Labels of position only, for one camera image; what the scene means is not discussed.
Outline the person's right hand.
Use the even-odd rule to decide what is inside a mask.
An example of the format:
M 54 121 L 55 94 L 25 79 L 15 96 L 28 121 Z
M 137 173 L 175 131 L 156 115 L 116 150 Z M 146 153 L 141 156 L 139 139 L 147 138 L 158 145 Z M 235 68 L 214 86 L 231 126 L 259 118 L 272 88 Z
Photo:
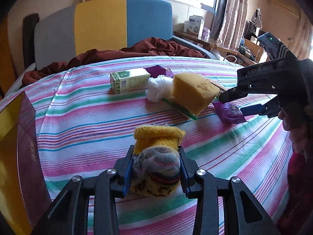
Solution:
M 300 118 L 289 115 L 284 110 L 279 112 L 278 118 L 282 120 L 284 130 L 290 133 L 290 138 L 293 141 L 297 141 L 306 135 L 307 126 Z

